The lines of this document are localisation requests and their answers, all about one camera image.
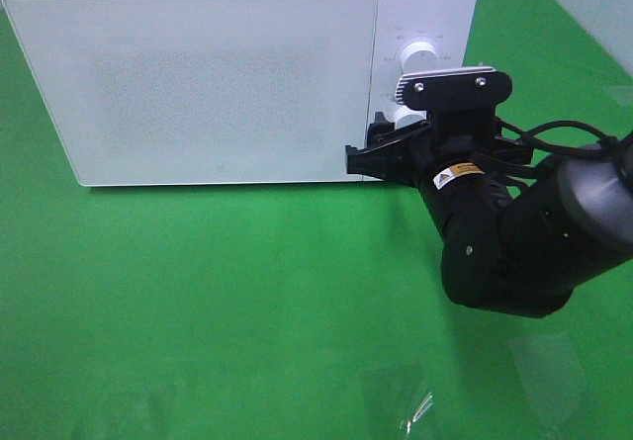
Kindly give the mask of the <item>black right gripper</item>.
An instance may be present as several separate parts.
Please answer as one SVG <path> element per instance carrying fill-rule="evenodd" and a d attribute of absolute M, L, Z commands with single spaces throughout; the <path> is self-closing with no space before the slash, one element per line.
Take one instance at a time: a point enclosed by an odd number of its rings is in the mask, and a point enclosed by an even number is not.
<path fill-rule="evenodd" d="M 430 111 L 428 116 L 429 121 L 397 128 L 383 112 L 376 112 L 366 147 L 345 146 L 346 173 L 412 188 L 502 186 L 472 157 L 489 152 L 500 134 L 493 108 Z"/>

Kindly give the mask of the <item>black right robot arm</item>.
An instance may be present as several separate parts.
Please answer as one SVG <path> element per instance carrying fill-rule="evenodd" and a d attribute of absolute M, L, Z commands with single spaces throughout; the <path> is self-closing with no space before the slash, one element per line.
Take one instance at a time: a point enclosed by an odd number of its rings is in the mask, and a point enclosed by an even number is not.
<path fill-rule="evenodd" d="M 632 256 L 632 140 L 564 147 L 502 135 L 492 109 L 383 116 L 346 170 L 417 189 L 443 242 L 441 282 L 468 308 L 543 317 Z"/>

